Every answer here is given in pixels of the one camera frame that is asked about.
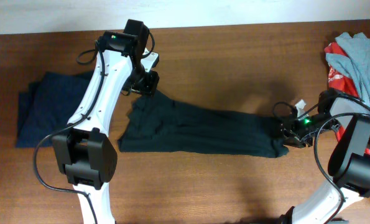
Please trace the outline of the black Nike t-shirt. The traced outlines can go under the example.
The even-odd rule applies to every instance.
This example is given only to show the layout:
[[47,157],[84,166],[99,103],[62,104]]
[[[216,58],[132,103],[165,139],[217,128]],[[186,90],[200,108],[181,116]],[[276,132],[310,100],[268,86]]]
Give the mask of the black Nike t-shirt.
[[195,152],[278,158],[289,149],[273,117],[209,110],[157,91],[132,104],[121,152]]

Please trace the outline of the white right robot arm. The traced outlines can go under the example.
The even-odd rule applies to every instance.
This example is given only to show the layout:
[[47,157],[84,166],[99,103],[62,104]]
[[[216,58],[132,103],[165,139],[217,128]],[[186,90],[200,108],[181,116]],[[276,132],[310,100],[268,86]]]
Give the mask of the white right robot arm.
[[[281,117],[284,143],[297,148],[313,147],[315,162],[325,181],[304,203],[279,217],[281,224],[343,223],[338,214],[370,197],[370,107],[362,99],[330,88],[320,93],[313,116],[299,101]],[[321,133],[334,131],[340,138],[327,169],[318,156]]]

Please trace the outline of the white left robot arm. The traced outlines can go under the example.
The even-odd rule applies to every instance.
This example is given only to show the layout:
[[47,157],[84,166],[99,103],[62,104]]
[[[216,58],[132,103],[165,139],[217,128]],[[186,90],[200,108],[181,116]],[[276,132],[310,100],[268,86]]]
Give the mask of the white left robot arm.
[[146,45],[153,35],[105,32],[95,42],[95,69],[67,127],[54,134],[52,145],[59,171],[78,195],[85,223],[115,223],[109,183],[118,155],[109,140],[109,127],[119,95],[155,92],[158,75],[152,71],[159,55]]

